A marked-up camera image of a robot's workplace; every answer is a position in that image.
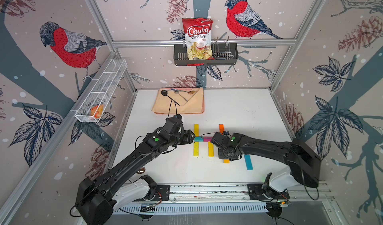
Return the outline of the lime yellow block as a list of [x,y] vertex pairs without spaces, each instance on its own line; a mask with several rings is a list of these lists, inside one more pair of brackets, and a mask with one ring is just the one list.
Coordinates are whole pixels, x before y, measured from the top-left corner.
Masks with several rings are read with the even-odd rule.
[[211,142],[208,142],[208,156],[214,157],[214,146]]

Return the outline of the orange long block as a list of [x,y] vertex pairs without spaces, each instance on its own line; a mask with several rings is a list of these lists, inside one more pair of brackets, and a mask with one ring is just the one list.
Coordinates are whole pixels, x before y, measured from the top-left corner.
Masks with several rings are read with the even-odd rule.
[[224,125],[223,124],[219,124],[219,132],[224,133]]

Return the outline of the magenta block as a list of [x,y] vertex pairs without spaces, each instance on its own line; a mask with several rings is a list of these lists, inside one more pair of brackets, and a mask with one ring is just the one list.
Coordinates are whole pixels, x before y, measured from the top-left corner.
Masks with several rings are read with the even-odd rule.
[[212,137],[203,138],[204,142],[210,142],[212,140]]

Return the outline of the teal small block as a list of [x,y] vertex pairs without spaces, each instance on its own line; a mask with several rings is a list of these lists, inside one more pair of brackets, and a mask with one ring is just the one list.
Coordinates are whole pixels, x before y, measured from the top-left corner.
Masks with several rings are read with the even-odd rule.
[[202,137],[195,137],[194,141],[195,142],[203,142],[204,138],[202,138]]

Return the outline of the yellow long block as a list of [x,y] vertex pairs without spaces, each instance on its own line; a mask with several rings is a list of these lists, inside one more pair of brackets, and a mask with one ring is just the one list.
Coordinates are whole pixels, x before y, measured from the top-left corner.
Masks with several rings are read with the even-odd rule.
[[193,143],[193,156],[198,157],[199,156],[199,142]]

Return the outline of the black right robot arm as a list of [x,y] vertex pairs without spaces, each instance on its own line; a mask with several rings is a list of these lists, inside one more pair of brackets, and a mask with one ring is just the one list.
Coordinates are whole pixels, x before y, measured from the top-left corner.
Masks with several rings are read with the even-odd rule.
[[321,159],[304,142],[275,142],[234,133],[231,137],[216,132],[210,141],[218,148],[219,158],[236,161],[243,155],[253,155],[280,162],[286,168],[267,174],[261,191],[267,198],[276,199],[285,190],[297,185],[317,189]]

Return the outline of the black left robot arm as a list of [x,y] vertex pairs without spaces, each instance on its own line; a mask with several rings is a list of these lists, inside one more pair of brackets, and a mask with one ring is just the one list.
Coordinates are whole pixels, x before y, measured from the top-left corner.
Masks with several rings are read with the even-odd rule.
[[103,225],[115,209],[122,206],[122,199],[132,202],[145,197],[138,189],[149,191],[155,186],[149,176],[142,176],[137,182],[125,186],[137,171],[147,163],[165,154],[169,147],[193,143],[195,134],[185,130],[182,116],[176,114],[166,119],[163,127],[148,133],[138,147],[124,160],[91,180],[80,182],[74,207],[88,225]]

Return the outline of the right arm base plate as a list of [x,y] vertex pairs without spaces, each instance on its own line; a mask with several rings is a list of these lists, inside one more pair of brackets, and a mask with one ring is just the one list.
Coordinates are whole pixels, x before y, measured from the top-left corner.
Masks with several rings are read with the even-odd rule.
[[248,195],[251,200],[258,200],[261,202],[272,202],[274,200],[289,200],[290,196],[287,190],[277,192],[269,186],[261,183],[247,184]]

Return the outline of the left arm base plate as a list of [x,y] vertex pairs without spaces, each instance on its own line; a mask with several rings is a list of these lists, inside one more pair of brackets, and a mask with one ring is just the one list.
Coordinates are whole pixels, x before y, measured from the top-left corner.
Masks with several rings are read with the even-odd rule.
[[170,196],[170,185],[156,185],[149,190],[149,201],[168,201]]

